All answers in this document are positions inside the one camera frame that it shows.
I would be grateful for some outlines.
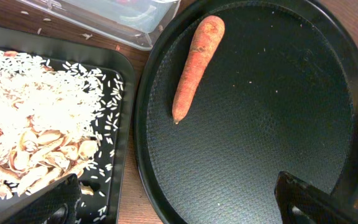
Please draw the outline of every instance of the carrot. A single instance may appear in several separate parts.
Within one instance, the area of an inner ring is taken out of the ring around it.
[[[173,122],[178,124],[190,109],[197,86],[224,34],[224,22],[208,16],[198,25],[173,99]]]

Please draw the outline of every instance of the rectangular tray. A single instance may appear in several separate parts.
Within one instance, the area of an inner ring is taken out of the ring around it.
[[[100,68],[103,73],[105,73],[108,77],[111,77],[111,80],[114,78],[113,75],[115,76],[116,73],[124,79],[124,93],[122,94],[123,99],[118,108],[120,112],[119,129],[117,130],[116,140],[113,146],[115,148],[115,155],[113,161],[111,161],[113,163],[111,181],[110,186],[107,186],[107,188],[109,188],[107,189],[108,192],[106,189],[103,191],[108,199],[107,217],[102,221],[102,223],[116,223],[118,220],[119,199],[121,194],[122,178],[124,175],[126,147],[129,136],[129,125],[131,122],[132,102],[134,98],[135,79],[132,65],[128,59],[125,58],[125,56],[117,51],[90,47],[65,40],[42,37],[4,28],[0,28],[0,49],[16,50],[18,52],[39,55],[43,58],[50,58],[51,62],[52,60],[56,62],[60,61],[60,63],[64,61],[78,62],[86,68]],[[107,97],[110,96],[105,94],[103,99],[106,101],[108,100]],[[102,142],[101,150],[105,148],[104,146],[105,140]],[[103,156],[100,159],[96,154],[95,161],[98,160],[108,161],[109,154],[107,152],[103,152]],[[84,184],[87,183],[87,180],[89,179],[88,176],[95,175],[92,171],[93,170],[89,172],[86,170],[80,178],[80,181],[84,180]],[[82,195],[81,197],[88,198],[90,196]],[[102,207],[96,207],[96,204],[100,204],[99,202],[100,200],[103,200],[103,198],[101,198],[97,192],[95,192],[93,197],[94,198],[92,199],[98,201],[91,204],[89,203],[89,199],[91,198],[89,198],[87,200],[87,206],[85,208],[79,208],[80,210],[78,210],[82,214],[82,217],[86,215],[86,218],[82,218],[82,223],[91,222],[95,216],[98,216],[98,209]],[[0,211],[13,205],[14,203],[20,203],[23,198],[23,196],[21,198],[17,198],[17,196],[15,196],[10,200],[0,199]]]

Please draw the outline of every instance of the white object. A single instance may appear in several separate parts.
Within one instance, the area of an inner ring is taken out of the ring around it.
[[[91,32],[151,50],[180,0],[18,0]]]

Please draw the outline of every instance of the black round tray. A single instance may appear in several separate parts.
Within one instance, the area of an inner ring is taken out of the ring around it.
[[[187,117],[172,102],[200,21],[226,32]],[[198,1],[164,30],[139,86],[140,176],[165,223],[280,223],[280,171],[353,203],[358,50],[315,1]]]

